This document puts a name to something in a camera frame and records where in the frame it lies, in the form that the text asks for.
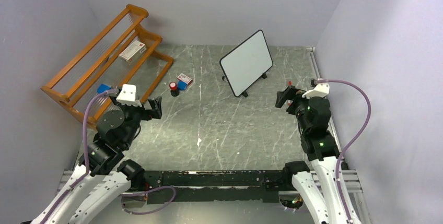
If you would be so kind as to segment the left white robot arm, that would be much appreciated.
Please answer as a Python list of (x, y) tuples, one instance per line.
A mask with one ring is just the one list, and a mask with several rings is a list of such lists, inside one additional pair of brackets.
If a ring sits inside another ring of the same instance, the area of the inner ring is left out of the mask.
[(111, 101), (118, 107), (97, 122), (97, 134), (84, 146), (71, 177), (53, 201), (31, 223), (90, 223), (109, 203), (125, 191), (145, 184), (144, 169), (124, 160), (141, 121), (161, 119), (162, 97), (148, 98), (149, 108), (135, 99), (124, 103), (121, 95)]

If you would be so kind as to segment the black framed whiteboard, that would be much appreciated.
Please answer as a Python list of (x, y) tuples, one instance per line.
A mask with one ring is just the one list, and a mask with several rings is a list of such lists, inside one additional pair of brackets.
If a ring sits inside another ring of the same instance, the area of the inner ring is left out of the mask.
[(266, 79), (273, 66), (270, 49), (263, 30), (259, 29), (219, 60), (235, 97), (247, 97), (249, 89), (260, 78)]

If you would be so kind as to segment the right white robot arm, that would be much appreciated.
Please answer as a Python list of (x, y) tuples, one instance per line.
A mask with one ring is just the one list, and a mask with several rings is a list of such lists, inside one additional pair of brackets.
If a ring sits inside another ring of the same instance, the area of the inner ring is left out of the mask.
[(316, 185), (305, 162), (294, 161), (285, 164), (282, 184), (298, 192), (315, 223), (360, 223), (347, 187), (341, 184), (340, 151), (328, 130), (331, 111), (326, 95), (318, 89), (304, 91), (292, 85), (277, 92), (277, 108), (291, 102), (286, 111), (297, 119), (301, 147), (320, 183)]

